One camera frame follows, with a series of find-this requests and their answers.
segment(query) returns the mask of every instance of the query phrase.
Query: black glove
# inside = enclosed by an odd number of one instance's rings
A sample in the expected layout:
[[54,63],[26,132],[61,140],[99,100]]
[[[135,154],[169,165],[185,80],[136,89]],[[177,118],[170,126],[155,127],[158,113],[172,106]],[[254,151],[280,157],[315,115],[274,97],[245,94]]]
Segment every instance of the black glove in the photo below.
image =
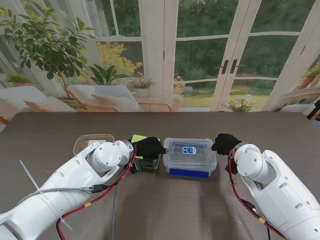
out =
[[[220,133],[215,138],[215,143],[212,145],[211,150],[216,151],[220,155],[229,155],[230,151],[239,143],[241,143],[241,141],[231,134]],[[225,170],[229,173],[229,162],[226,165]],[[231,173],[238,173],[237,164],[233,158],[231,159]]]
[[230,151],[241,141],[228,133],[220,133],[215,138],[215,143],[212,145],[211,150],[216,151],[219,155],[229,155]]
[[158,138],[152,136],[132,143],[136,147],[136,155],[144,159],[157,159],[159,154],[166,154],[167,149],[159,142]]

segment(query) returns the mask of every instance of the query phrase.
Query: white cable tie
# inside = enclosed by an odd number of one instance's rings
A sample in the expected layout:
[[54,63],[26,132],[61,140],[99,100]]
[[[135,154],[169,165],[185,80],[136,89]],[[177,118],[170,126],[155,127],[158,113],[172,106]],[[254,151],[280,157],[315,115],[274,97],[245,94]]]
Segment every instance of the white cable tie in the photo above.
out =
[[[36,181],[34,180],[34,178],[31,176],[30,172],[28,171],[27,167],[24,165],[24,163],[19,159],[20,164],[22,165],[24,171],[26,172],[26,174],[28,175],[28,177],[30,178],[31,182],[33,183],[33,185],[36,187],[36,190],[40,192],[40,194],[47,200],[47,204],[51,205],[51,207],[54,209],[54,211],[57,213],[57,216],[59,216],[59,212],[58,210],[55,208],[55,206],[53,204],[50,203],[50,200],[47,198],[46,195],[44,195],[44,193],[40,190],[40,188],[38,187]],[[62,218],[62,216],[59,216],[61,222],[72,231],[72,228],[66,223],[66,221]]]

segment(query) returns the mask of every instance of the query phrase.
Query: white flowers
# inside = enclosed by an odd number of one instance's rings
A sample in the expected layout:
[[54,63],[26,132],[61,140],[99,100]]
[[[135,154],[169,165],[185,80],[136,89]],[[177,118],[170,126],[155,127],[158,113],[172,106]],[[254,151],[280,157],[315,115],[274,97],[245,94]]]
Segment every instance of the white flowers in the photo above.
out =
[[251,95],[244,95],[222,106],[232,112],[252,112],[255,110],[255,103],[252,101]]

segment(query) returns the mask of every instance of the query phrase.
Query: door handle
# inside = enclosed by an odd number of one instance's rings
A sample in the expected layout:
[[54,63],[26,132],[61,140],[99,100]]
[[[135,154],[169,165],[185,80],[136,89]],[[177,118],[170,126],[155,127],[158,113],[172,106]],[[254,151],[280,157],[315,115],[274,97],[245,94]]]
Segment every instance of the door handle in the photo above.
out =
[[238,59],[234,59],[232,62],[232,66],[231,66],[231,70],[230,73],[233,74],[235,71],[235,67],[243,67],[244,65],[236,65],[237,64]]
[[227,70],[227,66],[228,66],[229,60],[225,60],[223,66],[216,66],[216,69],[222,69],[221,74],[225,74],[226,70]]

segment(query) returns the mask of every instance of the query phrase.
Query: red cable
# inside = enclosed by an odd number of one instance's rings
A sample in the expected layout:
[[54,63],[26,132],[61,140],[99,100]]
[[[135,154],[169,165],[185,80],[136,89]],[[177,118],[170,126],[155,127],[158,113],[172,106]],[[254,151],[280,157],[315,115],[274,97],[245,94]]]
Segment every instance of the red cable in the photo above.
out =
[[[125,173],[124,173],[124,175],[121,177],[121,179],[117,182],[117,184],[121,183],[121,182],[125,179],[125,177],[127,176],[128,172],[130,171],[132,165],[134,164],[135,159],[136,159],[136,153],[133,154],[133,157],[132,157],[132,161],[131,161],[131,163],[130,163],[130,166],[129,166],[128,169],[125,171]],[[90,205],[91,205],[91,204],[94,204],[95,202],[97,202],[97,201],[99,201],[100,199],[104,198],[108,193],[110,193],[110,192],[112,191],[112,189],[115,188],[115,186],[116,186],[116,185],[113,185],[113,186],[110,187],[104,194],[102,194],[101,196],[99,196],[99,197],[95,198],[94,200],[90,201],[90,202],[89,202]],[[70,215],[75,214],[76,212],[79,212],[79,211],[81,211],[82,209],[85,209],[85,208],[86,208],[86,206],[85,206],[85,205],[82,205],[82,206],[78,207],[77,209],[75,209],[75,210],[73,210],[73,211],[70,211],[70,212],[66,213],[65,215],[63,215],[63,216],[62,216],[62,219],[65,219],[66,217],[69,217]],[[57,223],[56,223],[56,228],[57,228],[57,230],[58,230],[58,233],[59,233],[61,239],[62,239],[62,240],[66,240],[64,234],[62,233],[62,230],[61,230],[61,227],[60,227],[60,223],[61,223],[61,219],[59,218],[58,221],[57,221]]]
[[[229,159],[228,159],[228,163],[229,163],[229,177],[230,177],[230,182],[232,185],[232,189],[233,192],[236,196],[236,198],[239,200],[240,203],[242,203],[242,205],[256,218],[259,219],[259,217],[242,201],[241,197],[239,196],[237,190],[236,190],[236,185],[234,183],[234,178],[232,176],[232,169],[231,169],[231,158],[232,158],[232,154],[234,152],[234,149],[232,149],[229,153]],[[265,225],[268,229],[272,230],[274,233],[278,234],[280,237],[286,239],[278,230],[276,230],[274,227],[272,227],[271,225],[269,225],[269,223],[267,221],[265,221],[265,223],[263,224]]]

